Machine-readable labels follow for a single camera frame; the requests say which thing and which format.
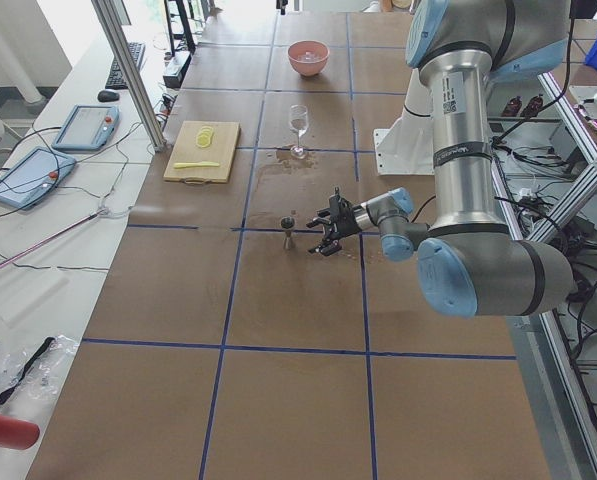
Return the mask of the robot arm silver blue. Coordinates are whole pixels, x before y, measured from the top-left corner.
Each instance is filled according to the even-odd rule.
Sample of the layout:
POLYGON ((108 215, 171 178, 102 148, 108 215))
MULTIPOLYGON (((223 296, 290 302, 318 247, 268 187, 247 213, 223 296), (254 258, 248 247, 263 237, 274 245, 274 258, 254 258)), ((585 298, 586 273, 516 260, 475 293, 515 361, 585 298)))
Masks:
POLYGON ((422 294, 441 314, 527 316, 560 304, 573 286, 565 256, 512 239, 496 214, 485 87, 558 66, 570 12, 567 1, 422 2, 406 61, 431 96, 436 221, 412 223, 402 188, 358 205, 336 194, 314 218, 323 229, 315 252, 332 255, 374 227, 389 260, 416 259, 422 294))

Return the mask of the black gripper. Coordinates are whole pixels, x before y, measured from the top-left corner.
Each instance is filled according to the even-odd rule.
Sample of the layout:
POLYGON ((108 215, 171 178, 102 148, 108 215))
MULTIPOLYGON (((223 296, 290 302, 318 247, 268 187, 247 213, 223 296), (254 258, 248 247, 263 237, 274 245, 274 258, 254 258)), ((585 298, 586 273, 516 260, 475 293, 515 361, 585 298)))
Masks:
POLYGON ((306 224, 306 227, 308 229, 314 229, 321 226, 325 230, 328 229, 328 239, 323 239, 318 245, 310 248, 308 252, 311 254, 318 253, 323 256, 331 256, 340 251, 341 245, 338 240, 362 231, 356 219, 362 212, 363 207, 361 205, 353 205, 353 210, 348 212, 345 216, 331 216, 329 212, 317 212, 316 216, 306 224))

